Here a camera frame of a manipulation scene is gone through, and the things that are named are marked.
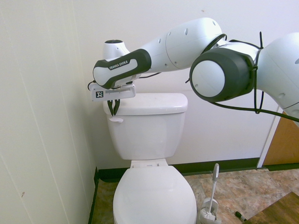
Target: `door frame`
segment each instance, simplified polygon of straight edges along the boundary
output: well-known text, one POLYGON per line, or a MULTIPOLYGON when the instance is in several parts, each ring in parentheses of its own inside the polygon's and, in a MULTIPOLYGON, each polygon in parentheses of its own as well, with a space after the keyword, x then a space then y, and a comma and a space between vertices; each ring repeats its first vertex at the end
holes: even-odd
MULTIPOLYGON (((284 110, 281 109, 279 106, 277 107, 276 112, 282 113, 283 111, 284 110)), ((265 161, 266 155, 267 155, 268 150, 270 148, 270 145, 271 145, 271 142, 273 140, 273 137, 274 137, 274 134, 276 132, 279 121, 280 121, 280 116, 275 116, 274 119, 273 119, 271 128, 269 130, 268 137, 267 137, 266 142, 263 146, 263 150, 262 150, 262 153, 260 155, 260 159, 257 163, 257 168, 261 168, 263 166, 263 162, 265 161)))

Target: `toilet flush handle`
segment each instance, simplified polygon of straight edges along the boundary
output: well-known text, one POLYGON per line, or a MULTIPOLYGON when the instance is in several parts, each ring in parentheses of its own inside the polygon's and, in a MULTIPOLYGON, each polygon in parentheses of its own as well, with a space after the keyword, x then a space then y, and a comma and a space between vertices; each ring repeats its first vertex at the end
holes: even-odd
POLYGON ((118 118, 118 117, 110 117, 109 120, 113 121, 113 122, 119 122, 119 123, 122 123, 123 122, 123 119, 121 118, 118 118))

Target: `toilet tank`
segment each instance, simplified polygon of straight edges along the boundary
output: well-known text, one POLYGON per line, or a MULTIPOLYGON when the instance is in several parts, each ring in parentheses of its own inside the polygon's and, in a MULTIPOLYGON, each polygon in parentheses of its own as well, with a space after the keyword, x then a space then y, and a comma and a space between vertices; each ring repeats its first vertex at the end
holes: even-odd
POLYGON ((181 93, 137 93, 121 99, 113 119, 104 111, 115 150, 124 160, 154 160, 174 155, 181 139, 188 100, 181 93))

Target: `wooden door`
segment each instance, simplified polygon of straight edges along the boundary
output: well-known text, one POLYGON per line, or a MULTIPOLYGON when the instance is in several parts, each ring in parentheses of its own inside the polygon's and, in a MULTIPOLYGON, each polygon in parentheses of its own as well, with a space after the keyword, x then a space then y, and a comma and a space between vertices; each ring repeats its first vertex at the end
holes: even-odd
POLYGON ((299 163, 299 127, 281 118, 263 165, 299 163))

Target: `toilet tank lid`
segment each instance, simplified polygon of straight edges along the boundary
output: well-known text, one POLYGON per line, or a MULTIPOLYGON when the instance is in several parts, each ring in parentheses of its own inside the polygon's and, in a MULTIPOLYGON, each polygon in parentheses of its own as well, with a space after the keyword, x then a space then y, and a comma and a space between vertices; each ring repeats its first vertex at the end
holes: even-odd
MULTIPOLYGON (((121 99, 117 115, 182 113, 187 107, 187 97, 182 93, 137 93, 133 98, 121 99)), ((106 101, 104 111, 111 114, 106 101)))

